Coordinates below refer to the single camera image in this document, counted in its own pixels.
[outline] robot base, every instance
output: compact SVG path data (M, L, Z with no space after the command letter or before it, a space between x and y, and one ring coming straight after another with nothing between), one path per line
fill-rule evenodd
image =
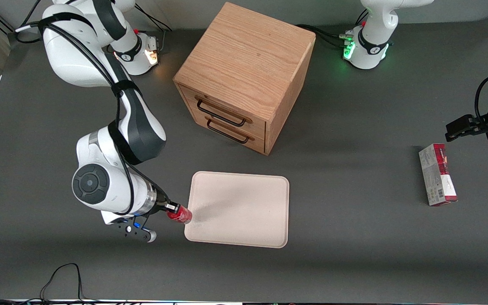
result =
M357 37L357 34L362 29L362 26L357 26L354 29L348 30L345 32L346 35L352 35L353 37ZM375 68L382 59L385 58L385 52L389 45L383 50L379 50L377 54L370 55L364 46L362 46L358 39L352 39L349 45L344 48L343 58L351 64L353 64L356 68L368 70Z
M137 36L141 39L142 49L135 58L126 60L125 55L120 57L114 54L130 75L143 75L159 62L157 39L145 33L138 33Z

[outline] drawer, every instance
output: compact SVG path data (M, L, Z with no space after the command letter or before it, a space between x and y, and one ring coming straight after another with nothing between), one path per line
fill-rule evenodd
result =
M265 154L265 140L263 138L246 134L241 130L238 130L210 116L199 116L196 118L196 122L202 127L208 128L209 130L218 133L223 137L231 139L236 143L240 143L259 153Z
M230 125L236 130L242 130L261 139L265 138L265 121L253 116L237 114L234 110L213 102L205 94L198 93L187 87L180 86L180 89L194 118L210 116L211 118L216 118L217 121Z

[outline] wooden drawer cabinet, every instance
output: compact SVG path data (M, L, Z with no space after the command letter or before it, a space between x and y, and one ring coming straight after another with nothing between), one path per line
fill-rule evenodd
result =
M268 155L302 89L315 40L228 2L174 82L198 125Z

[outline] cable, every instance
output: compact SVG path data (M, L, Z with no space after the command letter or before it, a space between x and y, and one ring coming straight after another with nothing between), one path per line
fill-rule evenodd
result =
M316 35L319 38L321 38L322 40L324 40L326 43L329 43L331 46L340 47L340 48L344 48L345 47L344 45L334 43L334 42L330 41L327 37L325 37L325 36L328 36L328 37L331 37L331 38L338 38L338 35L334 35L334 34L328 33L326 31L323 31L322 29L319 29L319 28L316 28L316 27L312 27L311 25L296 25L296 26L297 27L300 27L302 29L306 29L308 31L312 31L312 32L316 33Z
M141 6L139 6L138 4L135 4L135 8L138 9L141 13L143 13L144 15L146 15L150 20L152 21L157 21L158 23L161 23L162 25L164 25L167 29L169 29L169 31L172 31L172 29L166 25L165 23L163 23L162 21L159 21L158 19L155 19L154 17L150 16L147 12L145 12Z
M329 37L338 38L338 35L335 35L333 33L329 33L327 31L323 31L322 29L313 27L311 25L296 25L296 27L300 27L300 28L303 28L303 29L307 29L309 31L313 31L313 32L316 32L316 33L322 33L323 35L327 35Z
M165 47L165 34L167 31L163 31L163 39L161 39L161 47L159 48L159 51L163 51L163 48Z
M136 8L137 10L139 10L140 12L142 12L143 14L146 14L146 12L145 12L144 10L142 10L141 8L137 8L137 6L135 6L135 8ZM148 18L150 19L150 21L151 21L151 22L153 22L153 23L154 23L154 24L157 26L157 28L158 28L160 31L165 32L165 30L164 30L164 29L162 29L162 28L161 28L161 26L159 26L159 25L157 24L157 22L156 22L156 21L155 21L153 18L151 18L150 16L148 16Z
M31 18L31 15L33 15L33 12L35 11L35 9L37 8L37 6L39 5L39 2L41 2L41 0L35 1L35 4L33 4L33 6L31 7L31 10L29 10L29 13L27 14L27 16L25 16L25 19L21 23L21 25L19 26L19 28L21 28L21 27L23 27L24 25L27 24L27 22L29 21L29 18ZM16 41L21 42L21 43L35 43L35 42L41 41L41 37L36 38L36 39L33 39L33 40L21 40L18 37L18 35L19 35L19 33L15 33L15 39L16 39Z
M29 18L31 18L31 15L33 15L33 12L35 11L35 9L37 8L37 6L39 5L39 2L41 2L41 0L35 1L35 4L33 4L33 7L31 7L31 10L29 10L29 13L27 14L27 16L25 16L25 19L21 23L20 27L23 26L23 25L25 25L29 21Z
M99 61L99 59L96 58L91 53L91 51L82 42L80 42L80 40L78 40L73 35L70 35L68 32L64 31L60 27L53 25L52 23L49 23L48 25L46 25L46 27L48 29L51 29L54 32L58 33L63 38L67 39L67 41L69 41L77 50L79 50L79 52L81 52L95 66L95 68L97 68L97 70L101 73L101 75L103 75L103 77L108 82L108 84L111 87L114 87L114 84L115 84L114 80L110 76L110 73L107 71L105 66L103 66L103 64ZM116 126L118 126L118 123L120 122L120 103L121 103L120 96L116 97L116 99L117 99L117 106L116 106L116 119L115 119L115 121L116 121ZM129 170L126 166L124 156L122 155L122 153L120 152L120 150L118 149L116 144L114 145L114 148L116 149L116 152L118 153L118 157L120 158L120 162L122 163L122 167L124 168L125 176L128 179L128 184L129 184L129 189L130 189L130 203L129 203L129 207L128 207L127 211L123 212L123 213L114 213L114 214L123 216L123 215L128 215L130 213L130 211L133 209L134 188L133 188L133 181L131 180L130 173L129 173Z
M476 117L480 121L482 125L485 125L485 121L483 120L481 114L480 114L480 94L481 90L483 89L483 86L488 82L488 77L484 79L481 83L480 86L478 87L476 91L476 100L474 101L474 110L476 112Z
M363 12L361 12L361 14L359 15L359 17L357 18L357 21L355 21L355 25L358 25L360 23L360 21L362 19L364 19L364 17L366 17L368 15L368 10L365 8Z
M52 276L50 276L50 280L48 280L48 282L39 291L39 297L36 297L36 298L33 298L33 299L28 299L28 300L23 301L23 302L16 302L16 301L12 301L10 299L0 299L0 304L2 304L2 305L26 305L26 304L37 304L37 303L39 303L39 304L42 304L42 305L53 305L53 304L71 304L71 303L76 303L76 302L50 301L50 300L48 300L48 299L46 299L44 297L44 293L45 293L46 289L48 288L48 286L50 286L50 284L52 284L52 281L54 280L54 277L56 276L56 273L61 268L66 267L66 266L69 266L69 265L75 266L76 273L78 275L78 293L77 293L78 300L80 300L83 304L93 304L93 302L85 301L84 300L84 299L89 299L89 298L87 298L84 295L83 286L82 286L82 277L80 276L80 268L78 267L78 265L76 263L64 264L64 265L59 266L56 270L54 270L54 272L52 273ZM106 303L105 301L99 301L97 299L91 299L91 300L96 301L96 302L100 302L100 303Z
M134 170L137 174L139 174L139 176L141 176L142 178L144 178L145 180L147 180L151 185L153 185L153 187L155 187L158 191L160 191L167 200L169 200L169 197L167 196L167 193L165 193L165 191L163 191L163 189L161 189L161 187L159 187L159 185L157 185L155 182L153 182L150 178L148 178L146 175L144 175L141 171L139 171L137 168L135 168L135 166L133 166L132 164L129 164L127 161L126 161L126 164L132 169Z

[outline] green led light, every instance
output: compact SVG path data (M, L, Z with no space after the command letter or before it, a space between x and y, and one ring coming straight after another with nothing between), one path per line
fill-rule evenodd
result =
M385 54L387 54L387 49L389 48L389 43L385 45L385 51L383 51L383 55L381 56L381 59L385 58Z
M351 44L349 46L347 46L346 50L344 51L344 57L346 59L351 58L351 56L353 54L353 50L355 50L355 43L351 42Z

